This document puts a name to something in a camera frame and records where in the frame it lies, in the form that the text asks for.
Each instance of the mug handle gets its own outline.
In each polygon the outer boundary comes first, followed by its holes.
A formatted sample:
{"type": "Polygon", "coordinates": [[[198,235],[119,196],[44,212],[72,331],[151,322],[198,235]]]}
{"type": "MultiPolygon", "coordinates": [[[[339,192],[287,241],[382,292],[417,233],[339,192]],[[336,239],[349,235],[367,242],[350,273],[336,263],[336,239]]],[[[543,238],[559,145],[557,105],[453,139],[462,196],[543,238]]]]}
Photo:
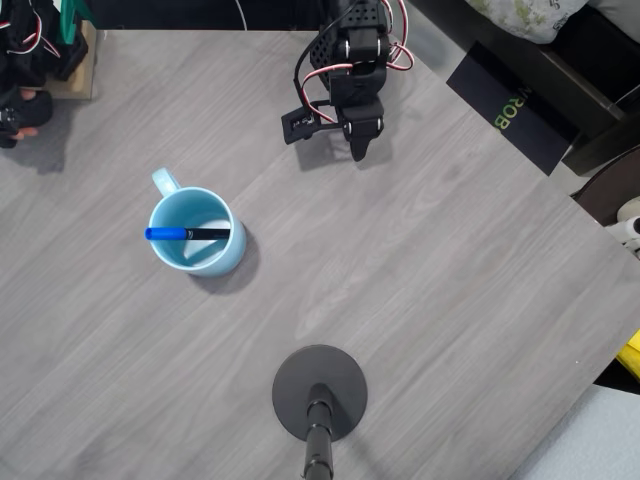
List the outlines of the mug handle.
{"type": "Polygon", "coordinates": [[[156,187],[158,187],[163,197],[168,197],[172,193],[180,190],[180,184],[176,182],[176,179],[173,178],[171,172],[166,168],[156,170],[153,172],[153,175],[151,175],[151,178],[153,178],[153,183],[156,184],[156,187]]]}

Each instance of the white cushion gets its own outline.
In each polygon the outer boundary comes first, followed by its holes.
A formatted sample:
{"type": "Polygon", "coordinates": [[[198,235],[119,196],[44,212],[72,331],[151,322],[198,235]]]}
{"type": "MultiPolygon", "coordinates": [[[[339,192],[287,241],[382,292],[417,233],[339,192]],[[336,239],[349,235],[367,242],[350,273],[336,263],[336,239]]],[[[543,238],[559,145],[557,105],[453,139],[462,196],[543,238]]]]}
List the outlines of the white cushion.
{"type": "Polygon", "coordinates": [[[588,0],[466,0],[497,26],[535,43],[551,43],[588,0]]]}
{"type": "Polygon", "coordinates": [[[640,43],[640,0],[591,0],[589,5],[640,43]]]}

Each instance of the robotic arm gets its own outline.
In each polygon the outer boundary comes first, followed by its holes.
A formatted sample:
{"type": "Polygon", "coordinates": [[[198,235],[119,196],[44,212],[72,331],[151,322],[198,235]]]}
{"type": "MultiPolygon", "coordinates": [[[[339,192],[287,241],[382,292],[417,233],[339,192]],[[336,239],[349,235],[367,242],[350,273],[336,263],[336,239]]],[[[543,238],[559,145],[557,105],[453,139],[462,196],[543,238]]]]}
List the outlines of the robotic arm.
{"type": "MultiPolygon", "coordinates": [[[[380,0],[321,0],[324,29],[307,46],[296,65],[293,83],[302,107],[282,117],[284,140],[287,145],[300,139],[309,139],[321,130],[341,129],[351,144],[351,154],[356,162],[362,160],[369,143],[384,129],[384,108],[378,92],[387,79],[387,68],[408,70],[411,67],[394,67],[390,63],[390,45],[387,18],[380,0]],[[314,71],[302,84],[299,71],[302,61],[310,54],[314,71]],[[329,100],[310,102],[304,84],[319,76],[329,91],[329,100]],[[320,112],[318,107],[335,107],[337,120],[320,112]]],[[[403,44],[395,44],[396,58],[400,51],[407,53],[413,65],[413,57],[406,50],[406,10],[403,44]]]]}

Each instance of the cable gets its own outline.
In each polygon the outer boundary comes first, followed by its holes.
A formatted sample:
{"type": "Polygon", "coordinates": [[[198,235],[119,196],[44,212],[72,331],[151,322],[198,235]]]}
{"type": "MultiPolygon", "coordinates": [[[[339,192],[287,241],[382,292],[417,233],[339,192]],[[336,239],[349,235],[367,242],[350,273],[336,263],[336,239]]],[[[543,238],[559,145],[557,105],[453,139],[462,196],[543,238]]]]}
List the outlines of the cable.
{"type": "Polygon", "coordinates": [[[244,12],[242,11],[242,5],[240,5],[240,0],[236,0],[236,5],[238,5],[238,10],[240,11],[240,16],[242,17],[242,25],[244,25],[244,31],[247,32],[247,21],[244,19],[244,12]]]}
{"type": "Polygon", "coordinates": [[[40,39],[42,38],[42,19],[40,18],[40,15],[38,15],[38,12],[33,10],[33,13],[36,16],[36,33],[32,33],[23,41],[23,43],[26,43],[35,37],[33,44],[26,50],[20,50],[20,51],[7,50],[7,53],[15,53],[16,55],[26,55],[27,53],[33,52],[35,48],[38,46],[38,44],[40,43],[40,39]]]}
{"type": "Polygon", "coordinates": [[[333,118],[331,118],[329,115],[325,115],[324,113],[322,113],[320,110],[318,110],[317,108],[315,108],[313,105],[311,105],[311,102],[309,101],[309,97],[307,97],[307,92],[304,91],[304,85],[305,83],[307,83],[307,81],[313,77],[315,77],[316,75],[320,75],[321,73],[326,73],[326,72],[330,72],[331,70],[338,70],[341,68],[346,68],[346,69],[351,69],[353,68],[353,65],[350,63],[336,63],[335,65],[329,65],[328,67],[324,67],[324,68],[319,68],[318,70],[314,70],[313,72],[309,73],[306,77],[304,77],[304,80],[302,81],[302,97],[303,97],[303,102],[304,105],[306,107],[308,107],[312,112],[318,114],[320,117],[324,118],[327,122],[329,123],[337,123],[333,118]]]}
{"type": "Polygon", "coordinates": [[[351,10],[353,10],[359,2],[360,0],[355,0],[351,5],[349,5],[347,9],[344,12],[342,12],[342,14],[338,18],[336,18],[333,22],[327,25],[320,33],[318,33],[318,35],[316,35],[316,37],[313,40],[311,40],[311,43],[307,45],[307,48],[305,48],[304,51],[302,52],[302,55],[300,55],[300,58],[298,59],[298,63],[296,63],[296,69],[293,73],[293,84],[296,87],[296,92],[298,93],[298,97],[300,98],[300,102],[302,103],[303,106],[308,106],[308,102],[305,103],[304,95],[302,92],[302,86],[300,85],[300,80],[299,80],[300,67],[302,66],[302,62],[304,61],[307,54],[311,51],[313,46],[318,42],[318,40],[323,38],[332,28],[338,25],[338,23],[340,23],[340,21],[343,18],[349,15],[351,10]]]}
{"type": "Polygon", "coordinates": [[[393,31],[393,9],[391,8],[391,4],[389,0],[380,0],[382,4],[387,7],[387,13],[389,14],[389,30],[387,33],[391,33],[393,31]]]}
{"type": "Polygon", "coordinates": [[[42,37],[42,40],[44,40],[44,43],[46,43],[46,45],[44,46],[44,49],[47,52],[51,53],[52,55],[55,55],[56,57],[60,58],[60,52],[58,51],[58,49],[45,37],[42,37]]]}
{"type": "Polygon", "coordinates": [[[387,68],[392,68],[394,70],[401,70],[401,71],[405,71],[405,72],[407,70],[411,70],[411,68],[413,68],[413,64],[415,62],[413,54],[409,51],[408,48],[403,47],[402,45],[399,45],[397,43],[394,44],[394,47],[397,48],[398,50],[400,50],[402,53],[405,53],[407,55],[407,57],[409,57],[410,65],[408,67],[403,67],[402,65],[396,65],[395,62],[393,62],[393,63],[387,62],[387,68]]]}
{"type": "MultiPolygon", "coordinates": [[[[404,5],[404,0],[398,0],[400,10],[402,11],[402,43],[403,47],[407,46],[407,38],[409,37],[409,15],[407,14],[407,8],[404,5]]],[[[391,63],[396,63],[398,58],[402,55],[402,50],[396,49],[391,54],[391,63]]]]}

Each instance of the yellow object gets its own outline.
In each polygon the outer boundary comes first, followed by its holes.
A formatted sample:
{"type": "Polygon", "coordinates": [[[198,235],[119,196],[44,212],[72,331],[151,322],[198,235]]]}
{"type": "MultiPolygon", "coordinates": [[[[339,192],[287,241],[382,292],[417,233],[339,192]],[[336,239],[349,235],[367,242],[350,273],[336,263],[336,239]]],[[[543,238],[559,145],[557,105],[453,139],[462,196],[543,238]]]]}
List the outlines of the yellow object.
{"type": "Polygon", "coordinates": [[[640,331],[636,333],[636,336],[629,340],[629,346],[635,348],[640,352],[640,331]]]}
{"type": "Polygon", "coordinates": [[[618,361],[640,382],[640,331],[620,351],[618,361]]]}

